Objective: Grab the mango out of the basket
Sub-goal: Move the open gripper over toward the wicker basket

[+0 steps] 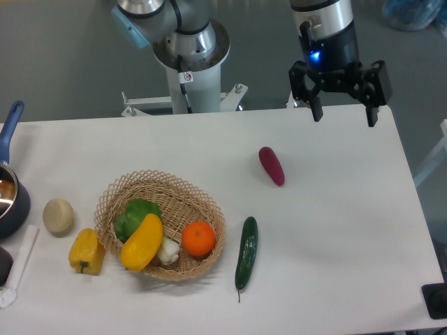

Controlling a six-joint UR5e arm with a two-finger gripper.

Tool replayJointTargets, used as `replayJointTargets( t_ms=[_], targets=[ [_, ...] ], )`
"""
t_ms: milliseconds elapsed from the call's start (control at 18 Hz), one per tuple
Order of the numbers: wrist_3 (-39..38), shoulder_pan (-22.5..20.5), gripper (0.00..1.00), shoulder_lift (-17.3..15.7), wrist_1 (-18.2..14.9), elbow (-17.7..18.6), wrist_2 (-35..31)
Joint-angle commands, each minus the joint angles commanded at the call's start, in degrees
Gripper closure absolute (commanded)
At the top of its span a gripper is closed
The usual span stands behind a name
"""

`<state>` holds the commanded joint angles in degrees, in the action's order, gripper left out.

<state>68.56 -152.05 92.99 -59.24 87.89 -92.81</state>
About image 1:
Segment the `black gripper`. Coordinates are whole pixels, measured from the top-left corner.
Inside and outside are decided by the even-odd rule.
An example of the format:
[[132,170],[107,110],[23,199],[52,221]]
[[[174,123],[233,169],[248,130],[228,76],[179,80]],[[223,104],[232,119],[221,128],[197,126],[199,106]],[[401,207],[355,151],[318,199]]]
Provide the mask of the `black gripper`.
[[365,106],[367,125],[374,127],[381,107],[392,96],[386,63],[375,61],[362,66],[354,29],[343,29],[322,38],[312,38],[309,29],[300,31],[304,61],[296,61],[288,71],[296,101],[306,103],[315,122],[323,117],[320,91],[352,93]]

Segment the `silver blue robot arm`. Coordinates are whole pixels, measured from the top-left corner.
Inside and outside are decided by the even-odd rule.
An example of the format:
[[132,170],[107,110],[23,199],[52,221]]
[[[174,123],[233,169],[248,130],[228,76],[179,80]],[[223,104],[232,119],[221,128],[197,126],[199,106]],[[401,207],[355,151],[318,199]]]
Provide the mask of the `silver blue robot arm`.
[[[374,126],[391,86],[383,61],[361,64],[350,1],[290,3],[303,58],[288,72],[291,94],[323,116],[321,91],[348,94],[365,106]],[[115,24],[141,48],[151,46],[168,78],[176,114],[219,112],[221,65],[230,41],[224,26],[210,16],[208,1],[118,1]]]

